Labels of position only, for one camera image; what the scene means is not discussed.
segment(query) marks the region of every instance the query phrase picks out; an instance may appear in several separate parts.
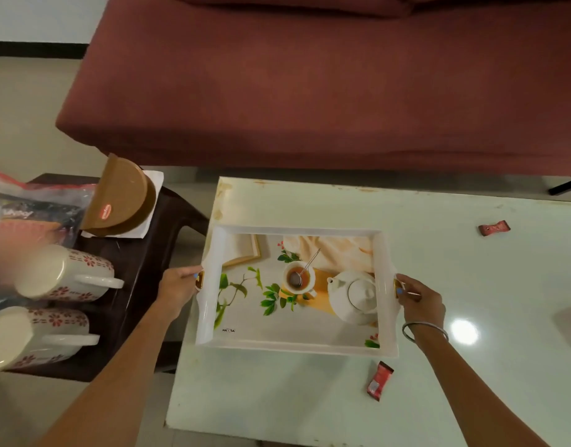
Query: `white table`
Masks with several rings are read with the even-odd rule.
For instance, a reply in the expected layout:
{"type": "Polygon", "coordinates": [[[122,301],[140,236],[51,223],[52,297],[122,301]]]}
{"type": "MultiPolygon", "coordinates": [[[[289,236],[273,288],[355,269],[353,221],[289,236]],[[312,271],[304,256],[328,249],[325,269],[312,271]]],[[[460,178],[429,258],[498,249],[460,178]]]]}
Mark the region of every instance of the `white table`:
{"type": "MultiPolygon", "coordinates": [[[[553,447],[571,446],[571,334],[553,319],[571,307],[571,202],[222,178],[210,233],[218,223],[383,230],[397,269],[442,293],[447,329],[457,319],[478,329],[473,345],[452,335],[461,355],[553,447]],[[502,219],[511,232],[476,230],[502,219]]],[[[196,323],[193,308],[170,428],[311,446],[465,445],[428,362],[401,336],[376,402],[365,392],[374,360],[194,347],[196,323]]]]}

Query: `mug handle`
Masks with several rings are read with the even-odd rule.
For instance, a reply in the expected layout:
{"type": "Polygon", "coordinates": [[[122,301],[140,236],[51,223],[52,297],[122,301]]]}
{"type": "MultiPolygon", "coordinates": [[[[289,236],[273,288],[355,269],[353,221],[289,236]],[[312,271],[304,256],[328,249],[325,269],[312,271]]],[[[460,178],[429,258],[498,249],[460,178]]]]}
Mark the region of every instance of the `mug handle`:
{"type": "Polygon", "coordinates": [[[99,334],[46,334],[41,341],[49,345],[84,347],[97,345],[99,334]]]}
{"type": "Polygon", "coordinates": [[[86,274],[77,274],[74,276],[76,282],[81,284],[99,285],[100,287],[122,288],[124,281],[116,278],[103,278],[101,276],[89,276],[86,274]]]}

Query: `hand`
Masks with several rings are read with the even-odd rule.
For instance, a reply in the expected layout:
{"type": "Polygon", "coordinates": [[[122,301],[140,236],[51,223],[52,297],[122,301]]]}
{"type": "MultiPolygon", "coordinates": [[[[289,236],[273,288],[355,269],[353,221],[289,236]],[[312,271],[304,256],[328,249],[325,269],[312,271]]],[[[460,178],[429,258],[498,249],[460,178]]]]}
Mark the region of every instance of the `hand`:
{"type": "MultiPolygon", "coordinates": [[[[426,321],[443,328],[447,309],[444,307],[440,293],[403,274],[397,274],[397,279],[405,285],[405,291],[398,295],[399,303],[404,309],[405,321],[426,321]]],[[[418,346],[424,335],[442,335],[440,331],[425,325],[411,325],[409,329],[413,332],[418,346]]]]}
{"type": "Polygon", "coordinates": [[[157,303],[168,311],[168,315],[175,320],[184,305],[194,294],[195,273],[203,270],[200,265],[185,266],[183,268],[168,268],[163,272],[157,292],[157,303]]]}

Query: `table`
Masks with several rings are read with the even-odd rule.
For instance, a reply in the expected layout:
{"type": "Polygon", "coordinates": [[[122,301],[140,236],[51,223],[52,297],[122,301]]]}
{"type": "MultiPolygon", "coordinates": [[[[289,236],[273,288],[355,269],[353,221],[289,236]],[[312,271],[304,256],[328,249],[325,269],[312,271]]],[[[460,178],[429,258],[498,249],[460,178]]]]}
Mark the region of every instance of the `table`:
{"type": "MultiPolygon", "coordinates": [[[[460,354],[550,445],[571,446],[571,202],[222,178],[209,234],[218,223],[383,230],[397,269],[442,293],[460,354]],[[502,219],[509,233],[477,232],[502,219]],[[461,321],[479,332],[473,345],[460,343],[461,321]]],[[[195,347],[197,312],[170,428],[324,447],[465,446],[428,362],[401,335],[376,402],[365,392],[376,361],[195,347]]]]}
{"type": "MultiPolygon", "coordinates": [[[[43,174],[33,183],[96,183],[98,179],[62,174],[43,174]]],[[[114,264],[116,277],[123,288],[110,289],[90,303],[49,301],[48,307],[78,309],[87,314],[89,330],[99,334],[93,347],[81,348],[70,359],[52,364],[14,370],[51,378],[89,382],[105,367],[130,335],[157,296],[157,286],[168,268],[177,234],[190,226],[207,234],[208,219],[179,195],[163,187],[160,191],[151,226],[143,239],[79,237],[75,248],[100,255],[114,264]]],[[[181,342],[164,342],[156,371],[174,369],[181,342]]]]}

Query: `person's left hand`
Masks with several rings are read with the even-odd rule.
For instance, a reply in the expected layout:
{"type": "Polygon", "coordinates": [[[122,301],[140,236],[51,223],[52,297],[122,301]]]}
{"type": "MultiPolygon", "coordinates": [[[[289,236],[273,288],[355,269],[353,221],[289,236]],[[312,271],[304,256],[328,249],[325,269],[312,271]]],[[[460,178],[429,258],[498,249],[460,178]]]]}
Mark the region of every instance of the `person's left hand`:
{"type": "Polygon", "coordinates": [[[180,315],[182,307],[192,298],[196,281],[194,274],[202,270],[202,266],[196,265],[168,268],[163,272],[162,280],[159,282],[157,301],[169,311],[172,320],[180,315]]]}

